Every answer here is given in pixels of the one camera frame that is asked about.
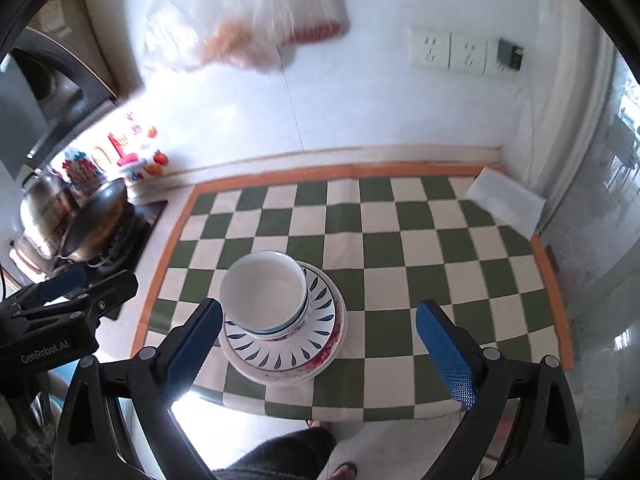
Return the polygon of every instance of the frying pan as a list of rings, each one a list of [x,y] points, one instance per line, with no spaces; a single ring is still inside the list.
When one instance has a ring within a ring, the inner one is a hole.
[[[127,186],[118,178],[104,184],[81,207],[62,238],[60,257],[88,262],[105,248],[125,213]]]

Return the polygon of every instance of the green and white checkered cloth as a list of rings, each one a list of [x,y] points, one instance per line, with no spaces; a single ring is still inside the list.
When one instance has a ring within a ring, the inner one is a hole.
[[[337,359],[290,387],[246,379],[215,346],[197,388],[245,412],[316,420],[425,418],[459,409],[415,332],[437,301],[480,346],[539,361],[558,355],[554,317],[527,240],[472,202],[473,177],[361,178],[201,194],[155,300],[158,345],[232,263],[278,250],[323,269],[340,289],[348,332]]]

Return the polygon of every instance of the stainless steel pot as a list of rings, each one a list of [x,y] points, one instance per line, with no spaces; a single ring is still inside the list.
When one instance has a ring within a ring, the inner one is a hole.
[[[69,186],[59,176],[43,171],[32,173],[22,184],[24,198],[20,204],[20,219],[24,236],[47,260],[58,254],[62,239],[78,202]]]

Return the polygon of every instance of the dark pants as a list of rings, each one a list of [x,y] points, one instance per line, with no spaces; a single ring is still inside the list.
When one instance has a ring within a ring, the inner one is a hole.
[[[329,431],[311,428],[268,440],[213,474],[220,480],[316,480],[334,447]]]

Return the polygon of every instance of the wall socket panel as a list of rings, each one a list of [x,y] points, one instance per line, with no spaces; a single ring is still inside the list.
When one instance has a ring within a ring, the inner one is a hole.
[[[498,42],[498,38],[467,32],[412,27],[411,65],[513,81],[518,71],[498,61]]]
[[[449,69],[451,33],[414,27],[411,29],[411,64],[418,68]]]

